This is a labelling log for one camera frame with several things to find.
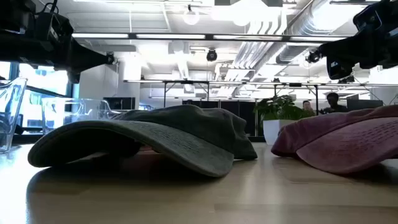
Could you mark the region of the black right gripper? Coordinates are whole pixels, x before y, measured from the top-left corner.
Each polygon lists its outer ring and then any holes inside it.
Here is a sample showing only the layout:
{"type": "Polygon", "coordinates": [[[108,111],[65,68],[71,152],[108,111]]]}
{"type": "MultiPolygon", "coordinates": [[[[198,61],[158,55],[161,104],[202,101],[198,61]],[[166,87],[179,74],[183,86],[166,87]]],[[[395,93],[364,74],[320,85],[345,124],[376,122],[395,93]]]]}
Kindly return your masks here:
{"type": "Polygon", "coordinates": [[[356,64],[363,69],[378,65],[392,68],[397,66],[397,29],[365,28],[351,37],[323,44],[318,51],[326,57],[331,80],[350,76],[356,64]]]}

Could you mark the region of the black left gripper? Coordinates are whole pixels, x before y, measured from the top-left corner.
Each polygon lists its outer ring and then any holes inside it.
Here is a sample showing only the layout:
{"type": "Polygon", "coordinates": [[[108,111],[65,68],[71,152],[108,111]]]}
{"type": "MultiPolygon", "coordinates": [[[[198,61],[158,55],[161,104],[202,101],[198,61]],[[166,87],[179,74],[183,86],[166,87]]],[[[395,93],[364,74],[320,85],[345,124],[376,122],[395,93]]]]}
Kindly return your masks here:
{"type": "Polygon", "coordinates": [[[59,39],[53,42],[2,30],[1,60],[53,66],[66,70],[70,83],[79,83],[81,71],[78,68],[107,64],[108,57],[80,45],[72,34],[73,30],[62,31],[59,39]]]}

